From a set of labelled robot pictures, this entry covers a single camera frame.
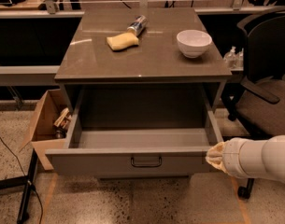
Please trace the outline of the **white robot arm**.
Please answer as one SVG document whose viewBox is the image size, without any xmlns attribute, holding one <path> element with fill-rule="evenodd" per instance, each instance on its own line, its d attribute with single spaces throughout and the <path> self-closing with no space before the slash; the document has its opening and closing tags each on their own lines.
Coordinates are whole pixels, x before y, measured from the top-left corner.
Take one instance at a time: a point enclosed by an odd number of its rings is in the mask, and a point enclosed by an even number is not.
<svg viewBox="0 0 285 224">
<path fill-rule="evenodd" d="M 236 178 L 261 178 L 285 184 L 285 135 L 267 140 L 232 138 L 207 151 L 206 161 Z"/>
</svg>

